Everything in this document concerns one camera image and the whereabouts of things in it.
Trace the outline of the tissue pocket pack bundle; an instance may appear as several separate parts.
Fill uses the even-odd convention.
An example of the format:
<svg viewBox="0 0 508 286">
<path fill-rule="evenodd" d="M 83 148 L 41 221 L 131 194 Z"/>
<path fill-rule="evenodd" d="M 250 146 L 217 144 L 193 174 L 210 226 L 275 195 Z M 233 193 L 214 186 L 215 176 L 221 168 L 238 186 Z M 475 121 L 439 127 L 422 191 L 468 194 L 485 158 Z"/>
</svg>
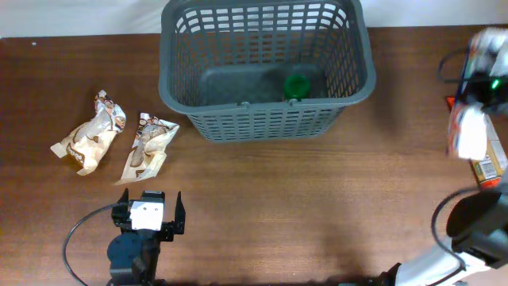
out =
<svg viewBox="0 0 508 286">
<path fill-rule="evenodd" d="M 457 94 L 448 120 L 448 152 L 466 160 L 487 154 L 487 115 L 507 114 L 507 30 L 486 28 L 473 36 L 466 48 L 450 52 L 439 65 L 457 54 L 465 55 Z"/>
</svg>

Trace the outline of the green lid jar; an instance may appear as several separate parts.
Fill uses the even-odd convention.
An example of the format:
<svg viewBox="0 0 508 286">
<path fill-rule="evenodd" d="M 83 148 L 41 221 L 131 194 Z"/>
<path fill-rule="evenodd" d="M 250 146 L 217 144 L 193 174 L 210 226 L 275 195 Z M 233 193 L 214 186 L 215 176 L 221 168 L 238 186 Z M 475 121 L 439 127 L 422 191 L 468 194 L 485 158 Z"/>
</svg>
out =
<svg viewBox="0 0 508 286">
<path fill-rule="evenodd" d="M 286 100 L 306 99 L 310 94 L 310 90 L 310 80 L 304 75 L 290 75 L 284 81 L 283 93 Z"/>
</svg>

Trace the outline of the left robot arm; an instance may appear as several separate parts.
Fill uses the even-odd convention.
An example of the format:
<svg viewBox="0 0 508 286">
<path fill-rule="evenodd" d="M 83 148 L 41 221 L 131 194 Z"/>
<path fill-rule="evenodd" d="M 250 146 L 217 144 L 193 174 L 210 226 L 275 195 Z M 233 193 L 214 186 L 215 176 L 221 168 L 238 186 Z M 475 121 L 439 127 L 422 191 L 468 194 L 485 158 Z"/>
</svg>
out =
<svg viewBox="0 0 508 286">
<path fill-rule="evenodd" d="M 161 244 L 183 235 L 186 222 L 181 195 L 177 195 L 174 219 L 170 222 L 164 221 L 164 208 L 162 191 L 144 191 L 139 199 L 130 199 L 129 191 L 124 190 L 111 211 L 113 223 L 121 231 L 107 249 L 112 285 L 163 283 L 156 279 Z"/>
</svg>

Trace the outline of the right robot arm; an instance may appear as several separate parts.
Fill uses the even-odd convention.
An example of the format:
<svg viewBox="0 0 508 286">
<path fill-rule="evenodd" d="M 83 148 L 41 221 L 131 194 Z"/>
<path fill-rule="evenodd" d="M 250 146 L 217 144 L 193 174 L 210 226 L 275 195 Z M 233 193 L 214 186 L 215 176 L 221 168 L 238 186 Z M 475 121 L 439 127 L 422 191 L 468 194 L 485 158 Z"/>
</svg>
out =
<svg viewBox="0 0 508 286">
<path fill-rule="evenodd" d="M 487 116 L 507 112 L 507 74 L 476 71 L 460 79 L 448 124 L 448 152 L 482 160 L 488 150 Z M 446 196 L 431 218 L 435 246 L 398 263 L 370 285 L 454 285 L 475 272 L 507 263 L 507 177 L 493 187 L 466 187 Z"/>
</svg>

